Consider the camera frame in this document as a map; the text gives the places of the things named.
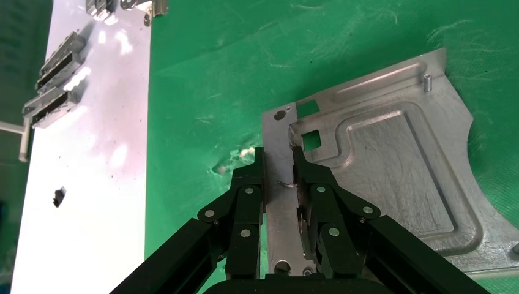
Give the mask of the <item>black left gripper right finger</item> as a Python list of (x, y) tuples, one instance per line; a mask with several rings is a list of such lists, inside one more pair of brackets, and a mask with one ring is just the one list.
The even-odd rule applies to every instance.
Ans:
[(307, 225), (325, 293), (484, 293), (453, 266), (372, 203), (343, 189), (331, 169), (294, 147), (302, 219)]

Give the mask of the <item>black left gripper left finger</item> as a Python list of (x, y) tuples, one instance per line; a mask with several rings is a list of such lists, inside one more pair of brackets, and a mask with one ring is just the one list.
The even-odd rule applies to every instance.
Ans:
[(202, 293), (219, 262), (225, 262), (223, 281), (206, 293), (253, 290), (260, 278), (263, 221), (264, 159), (256, 148), (252, 164), (233, 171), (230, 188), (201, 208), (113, 293)]

